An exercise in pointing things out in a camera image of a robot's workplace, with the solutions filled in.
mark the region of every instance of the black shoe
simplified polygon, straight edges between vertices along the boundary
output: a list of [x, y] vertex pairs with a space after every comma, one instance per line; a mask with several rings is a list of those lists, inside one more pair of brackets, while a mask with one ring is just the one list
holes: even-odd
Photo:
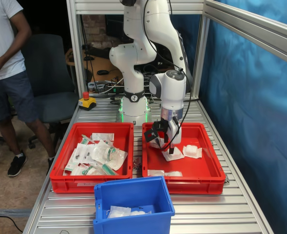
[[55, 160], [55, 158], [53, 158], [52, 160], [48, 159], [48, 171], [47, 171], [47, 174], [46, 174], [46, 175], [48, 175], [48, 172], [49, 172], [49, 170], [50, 170], [50, 168], [51, 168], [51, 165], [52, 165], [52, 163], [54, 162], [54, 160]]
[[26, 162], [27, 162], [27, 157], [24, 154], [21, 157], [15, 156], [11, 163], [11, 167], [8, 170], [8, 176], [15, 177], [18, 174], [20, 174], [21, 168]]

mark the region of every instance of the man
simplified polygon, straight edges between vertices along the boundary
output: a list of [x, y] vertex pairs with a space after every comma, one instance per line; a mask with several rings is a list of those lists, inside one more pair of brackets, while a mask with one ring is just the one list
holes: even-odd
[[[18, 145], [11, 122], [8, 96], [13, 102], [18, 118], [26, 123], [45, 147], [49, 156], [49, 169], [55, 157], [50, 134], [38, 119], [24, 57], [20, 51], [32, 34], [22, 10], [16, 0], [0, 0], [0, 132], [15, 154], [8, 170], [9, 177], [15, 177], [21, 172], [27, 157]], [[15, 38], [10, 22], [18, 30]]]

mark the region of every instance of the blue bin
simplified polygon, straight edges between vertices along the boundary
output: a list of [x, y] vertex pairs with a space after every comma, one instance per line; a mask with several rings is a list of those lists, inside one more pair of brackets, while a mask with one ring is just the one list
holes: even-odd
[[[98, 184], [95, 199], [95, 234], [169, 234], [174, 208], [164, 177]], [[108, 218], [111, 206], [131, 207], [132, 211], [145, 213], [152, 211], [152, 214]]]

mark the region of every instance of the white sock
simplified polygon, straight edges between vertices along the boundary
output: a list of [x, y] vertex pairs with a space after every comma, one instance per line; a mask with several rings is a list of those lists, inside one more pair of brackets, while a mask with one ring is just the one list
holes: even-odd
[[23, 153], [21, 153], [21, 154], [19, 154], [19, 155], [16, 155], [17, 157], [22, 157], [22, 156], [24, 156], [24, 154]]

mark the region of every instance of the label on crate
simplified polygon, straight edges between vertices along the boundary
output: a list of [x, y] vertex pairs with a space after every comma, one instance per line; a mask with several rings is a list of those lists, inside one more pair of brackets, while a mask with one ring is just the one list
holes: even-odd
[[88, 186], [96, 186], [97, 184], [99, 184], [99, 183], [77, 183], [77, 186], [78, 187], [82, 187], [82, 186], [88, 187]]
[[92, 140], [114, 140], [114, 133], [93, 133]]

